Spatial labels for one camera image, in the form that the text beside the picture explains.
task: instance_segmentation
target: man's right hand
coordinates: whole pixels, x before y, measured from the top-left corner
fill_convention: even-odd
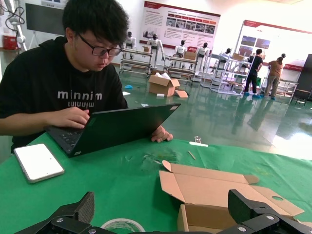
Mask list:
[[[82,129],[89,120],[89,110],[81,110],[71,107],[61,111],[49,112],[47,116],[48,125],[56,127],[70,127]]]

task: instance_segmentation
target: white ceiling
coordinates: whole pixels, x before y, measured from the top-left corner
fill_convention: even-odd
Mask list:
[[[267,0],[267,1],[275,1],[284,4],[296,4],[298,2],[309,1],[309,0]]]

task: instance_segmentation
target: laptop lid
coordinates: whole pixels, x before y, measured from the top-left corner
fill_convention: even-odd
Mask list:
[[[176,103],[92,113],[69,156],[150,137],[180,105],[181,103]]]

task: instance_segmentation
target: laptop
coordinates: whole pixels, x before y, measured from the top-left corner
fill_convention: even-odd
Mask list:
[[[82,130],[54,126],[45,130],[69,157],[73,157],[151,137],[180,105],[94,112]]]

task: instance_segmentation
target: screw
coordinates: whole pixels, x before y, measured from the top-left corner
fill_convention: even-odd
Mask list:
[[[94,233],[96,233],[97,231],[95,230],[95,229],[90,229],[89,230],[89,234],[94,234]]]
[[[243,227],[239,227],[238,229],[239,229],[241,232],[247,231],[246,228],[243,228]]]

